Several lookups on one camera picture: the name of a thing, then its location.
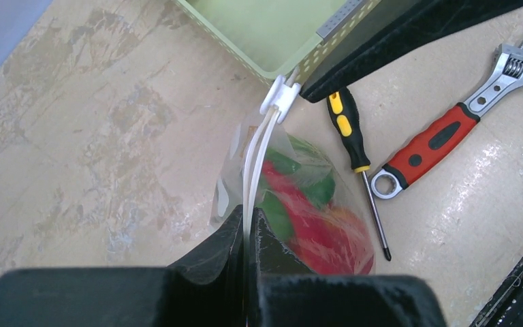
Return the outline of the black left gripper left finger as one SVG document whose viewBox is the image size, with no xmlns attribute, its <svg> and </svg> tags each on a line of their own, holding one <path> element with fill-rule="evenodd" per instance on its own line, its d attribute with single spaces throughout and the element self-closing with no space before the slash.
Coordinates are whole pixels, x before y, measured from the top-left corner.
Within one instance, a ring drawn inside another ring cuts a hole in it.
<svg viewBox="0 0 523 327">
<path fill-rule="evenodd" d="M 0 326 L 243 326 L 242 207 L 168 266 L 24 268 L 0 277 Z"/>
</svg>

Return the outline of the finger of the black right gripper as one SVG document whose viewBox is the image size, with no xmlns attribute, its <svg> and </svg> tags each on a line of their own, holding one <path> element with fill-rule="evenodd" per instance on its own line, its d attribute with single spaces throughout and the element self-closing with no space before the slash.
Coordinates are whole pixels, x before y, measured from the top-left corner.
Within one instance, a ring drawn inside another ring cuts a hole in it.
<svg viewBox="0 0 523 327">
<path fill-rule="evenodd" d="M 333 48 L 301 88 L 316 103 L 403 55 L 523 7 L 523 0 L 381 1 Z"/>
</svg>

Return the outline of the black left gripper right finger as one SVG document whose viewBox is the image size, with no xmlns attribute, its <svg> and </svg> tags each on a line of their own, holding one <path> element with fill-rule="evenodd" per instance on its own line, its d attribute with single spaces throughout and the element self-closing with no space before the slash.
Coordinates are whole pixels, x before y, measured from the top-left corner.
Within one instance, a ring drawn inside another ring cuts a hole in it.
<svg viewBox="0 0 523 327">
<path fill-rule="evenodd" d="M 408 275 L 318 275 L 253 211 L 249 326 L 446 326 L 438 298 Z"/>
</svg>

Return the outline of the red chili pepper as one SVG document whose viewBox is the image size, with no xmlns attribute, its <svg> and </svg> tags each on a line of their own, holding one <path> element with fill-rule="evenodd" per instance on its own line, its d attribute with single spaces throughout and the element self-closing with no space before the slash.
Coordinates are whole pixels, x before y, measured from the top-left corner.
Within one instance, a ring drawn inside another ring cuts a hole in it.
<svg viewBox="0 0 523 327">
<path fill-rule="evenodd" d="M 368 275 L 374 270 L 373 242 L 362 218 L 332 202 L 318 209 L 273 167 L 263 172 L 269 185 L 285 192 L 281 202 L 294 229 L 288 246 L 311 270 L 320 275 Z"/>
</svg>

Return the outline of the clear dotted zip top bag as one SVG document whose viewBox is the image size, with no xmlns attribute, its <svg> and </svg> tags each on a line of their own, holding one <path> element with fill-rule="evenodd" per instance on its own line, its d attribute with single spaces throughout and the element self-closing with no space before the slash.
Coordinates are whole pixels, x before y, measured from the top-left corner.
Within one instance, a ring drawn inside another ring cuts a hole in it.
<svg viewBox="0 0 523 327">
<path fill-rule="evenodd" d="M 369 275 L 375 245 L 366 220 L 328 156 L 285 131 L 300 85 L 279 76 L 241 122 L 216 183 L 210 225 L 238 205 L 261 209 L 270 231 L 322 275 Z"/>
</svg>

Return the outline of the green bell pepper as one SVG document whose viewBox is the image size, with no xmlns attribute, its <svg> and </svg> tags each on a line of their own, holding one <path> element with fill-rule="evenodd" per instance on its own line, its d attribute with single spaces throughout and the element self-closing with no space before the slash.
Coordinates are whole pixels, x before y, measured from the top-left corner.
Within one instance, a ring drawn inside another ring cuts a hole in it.
<svg viewBox="0 0 523 327">
<path fill-rule="evenodd" d="M 332 200 L 336 189 L 333 165 L 316 146 L 291 134 L 287 137 L 293 151 L 286 155 L 268 148 L 263 168 L 273 167 L 278 174 L 293 181 L 314 207 L 323 209 Z M 276 237 L 287 242 L 294 237 L 294 229 L 281 202 L 285 192 L 269 185 L 266 175 L 263 172 L 260 176 L 257 206 L 265 212 Z"/>
</svg>

